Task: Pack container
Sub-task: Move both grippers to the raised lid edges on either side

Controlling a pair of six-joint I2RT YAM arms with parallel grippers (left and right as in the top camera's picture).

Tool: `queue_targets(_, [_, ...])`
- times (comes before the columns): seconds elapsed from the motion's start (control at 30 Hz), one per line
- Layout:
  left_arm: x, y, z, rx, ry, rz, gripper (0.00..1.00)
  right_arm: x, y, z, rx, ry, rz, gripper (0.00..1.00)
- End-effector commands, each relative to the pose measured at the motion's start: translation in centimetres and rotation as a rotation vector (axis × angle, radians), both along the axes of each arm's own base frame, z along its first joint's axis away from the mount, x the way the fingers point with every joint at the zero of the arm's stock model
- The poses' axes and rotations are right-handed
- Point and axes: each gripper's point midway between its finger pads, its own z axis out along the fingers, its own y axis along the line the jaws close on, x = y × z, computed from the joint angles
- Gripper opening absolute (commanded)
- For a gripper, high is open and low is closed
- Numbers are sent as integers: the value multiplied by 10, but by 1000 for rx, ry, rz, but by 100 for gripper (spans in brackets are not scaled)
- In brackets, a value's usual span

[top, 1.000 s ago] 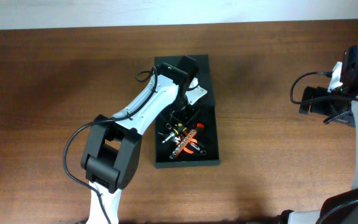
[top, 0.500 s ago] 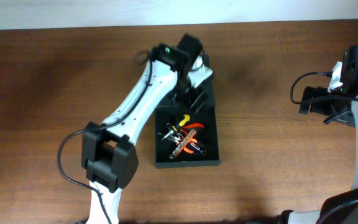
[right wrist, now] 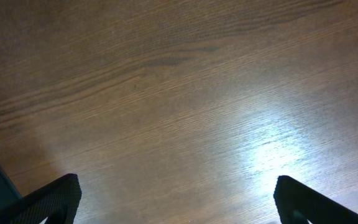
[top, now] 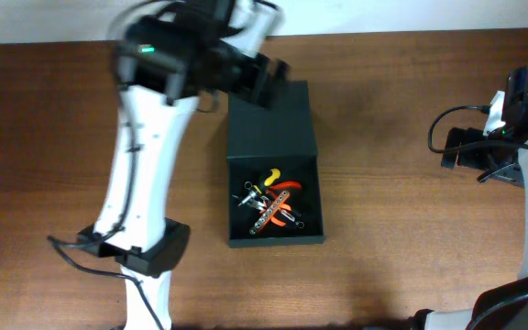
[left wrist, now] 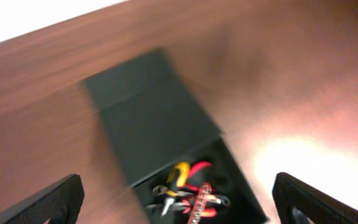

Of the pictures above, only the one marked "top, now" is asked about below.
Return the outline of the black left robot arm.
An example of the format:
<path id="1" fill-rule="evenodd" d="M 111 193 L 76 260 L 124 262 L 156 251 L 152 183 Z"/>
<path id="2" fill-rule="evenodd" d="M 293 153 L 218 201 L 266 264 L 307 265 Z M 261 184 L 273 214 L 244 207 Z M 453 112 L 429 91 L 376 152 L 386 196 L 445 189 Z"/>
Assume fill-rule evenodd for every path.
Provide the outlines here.
<path id="1" fill-rule="evenodd" d="M 104 205 L 77 246 L 112 258 L 126 285 L 127 329 L 168 329 L 171 274 L 189 241 L 165 215 L 171 176 L 202 92 L 265 105 L 285 76 L 260 53 L 281 20 L 267 1 L 175 1 L 123 32 L 113 55 L 120 99 Z"/>

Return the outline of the orange socket bit rail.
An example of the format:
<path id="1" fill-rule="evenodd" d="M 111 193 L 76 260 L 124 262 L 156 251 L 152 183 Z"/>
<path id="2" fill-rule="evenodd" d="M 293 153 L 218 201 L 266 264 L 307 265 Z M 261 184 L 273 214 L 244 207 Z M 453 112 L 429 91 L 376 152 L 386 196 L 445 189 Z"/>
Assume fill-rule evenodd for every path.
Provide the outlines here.
<path id="1" fill-rule="evenodd" d="M 278 197 L 270 204 L 268 208 L 260 215 L 260 218 L 255 224 L 249 229 L 250 235 L 258 234 L 264 226 L 274 217 L 274 215 L 281 209 L 281 207 L 289 199 L 290 193 L 288 191 L 282 191 Z"/>

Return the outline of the small orange-handled cutting pliers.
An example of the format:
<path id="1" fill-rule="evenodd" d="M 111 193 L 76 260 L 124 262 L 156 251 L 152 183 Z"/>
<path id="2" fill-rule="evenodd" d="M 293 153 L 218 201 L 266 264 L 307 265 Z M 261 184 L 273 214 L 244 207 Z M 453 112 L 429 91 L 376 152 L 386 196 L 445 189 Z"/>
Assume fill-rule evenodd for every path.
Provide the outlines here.
<path id="1" fill-rule="evenodd" d="M 297 181 L 283 181 L 272 184 L 266 191 L 265 196 L 271 201 L 276 200 L 281 193 L 288 192 L 289 197 L 285 199 L 284 208 L 287 211 L 297 211 L 297 204 L 303 196 L 303 187 Z"/>

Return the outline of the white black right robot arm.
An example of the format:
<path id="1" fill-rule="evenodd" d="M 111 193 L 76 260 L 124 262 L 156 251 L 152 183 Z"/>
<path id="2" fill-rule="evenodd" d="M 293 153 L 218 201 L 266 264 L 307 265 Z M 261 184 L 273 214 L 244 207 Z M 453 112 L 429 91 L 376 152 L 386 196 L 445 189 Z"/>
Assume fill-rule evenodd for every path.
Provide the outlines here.
<path id="1" fill-rule="evenodd" d="M 528 65 L 512 71 L 505 89 L 476 109 L 488 117 L 484 128 L 453 127 L 443 148 L 428 148 L 441 155 L 445 168 L 479 170 L 479 182 L 496 180 L 523 188 L 521 269 L 517 280 L 481 293 L 470 309 L 418 311 L 409 320 L 412 329 L 528 329 Z"/>

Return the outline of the black orange long-nose pliers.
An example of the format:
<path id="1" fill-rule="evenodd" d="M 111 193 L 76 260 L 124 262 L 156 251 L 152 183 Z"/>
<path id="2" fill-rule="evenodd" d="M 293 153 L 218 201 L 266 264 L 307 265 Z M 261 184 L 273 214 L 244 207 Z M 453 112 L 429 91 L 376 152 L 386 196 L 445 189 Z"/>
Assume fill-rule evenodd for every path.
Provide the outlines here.
<path id="1" fill-rule="evenodd" d="M 239 201 L 241 200 L 241 198 L 236 195 L 234 195 L 234 198 L 238 199 Z M 248 204 L 242 206 L 247 206 L 256 209 L 257 211 L 259 211 L 260 217 L 260 215 L 265 211 L 266 208 L 270 206 L 272 202 L 273 201 L 271 201 L 268 197 L 261 196 L 255 201 L 251 201 Z M 274 215 L 274 217 L 269 221 L 269 223 L 284 228 L 304 228 L 304 222 L 300 220 L 300 214 L 297 211 L 287 211 L 284 206 L 285 204 Z"/>

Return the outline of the black gift box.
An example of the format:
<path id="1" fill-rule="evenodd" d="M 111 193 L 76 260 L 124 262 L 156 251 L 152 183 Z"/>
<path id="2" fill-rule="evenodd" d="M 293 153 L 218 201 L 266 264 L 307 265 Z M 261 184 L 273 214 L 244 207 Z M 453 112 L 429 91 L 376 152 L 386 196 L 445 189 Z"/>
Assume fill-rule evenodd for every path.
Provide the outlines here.
<path id="1" fill-rule="evenodd" d="M 268 109 L 237 98 L 229 101 L 226 159 L 230 247 L 312 245 L 325 241 L 317 157 L 307 82 L 288 82 Z M 302 213 L 305 227 L 289 229 L 268 224 L 251 235 L 249 229 L 259 212 L 239 207 L 240 201 L 234 195 L 245 197 L 248 191 L 244 183 L 256 183 L 272 168 L 281 172 L 274 183 L 296 181 L 302 185 L 296 208 Z"/>

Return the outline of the yellow black screwdriver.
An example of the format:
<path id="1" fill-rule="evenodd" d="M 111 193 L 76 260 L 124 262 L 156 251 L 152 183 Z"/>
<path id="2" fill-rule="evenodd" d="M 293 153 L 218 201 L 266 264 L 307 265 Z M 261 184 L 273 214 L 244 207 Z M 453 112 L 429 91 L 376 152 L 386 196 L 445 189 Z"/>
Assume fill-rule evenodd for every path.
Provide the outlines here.
<path id="1" fill-rule="evenodd" d="M 257 198 L 264 195 L 268 188 L 281 177 L 281 171 L 277 168 L 272 168 L 266 171 L 256 183 L 246 181 L 244 188 L 247 190 L 247 195 L 240 200 L 239 206 L 255 201 Z"/>

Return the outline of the chrome double ring wrench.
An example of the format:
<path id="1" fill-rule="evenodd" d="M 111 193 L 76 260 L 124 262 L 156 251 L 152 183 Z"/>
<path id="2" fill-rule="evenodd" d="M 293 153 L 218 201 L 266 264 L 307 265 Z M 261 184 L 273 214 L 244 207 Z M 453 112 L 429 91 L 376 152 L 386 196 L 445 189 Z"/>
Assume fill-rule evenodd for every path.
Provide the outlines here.
<path id="1" fill-rule="evenodd" d="M 261 232 L 268 224 L 289 229 L 303 229 L 302 213 L 295 206 L 291 206 L 292 199 L 302 192 L 302 185 L 297 181 L 283 181 L 266 187 L 262 192 L 247 183 L 250 189 L 248 195 L 240 202 L 259 212 L 258 219 L 249 229 L 251 235 Z"/>

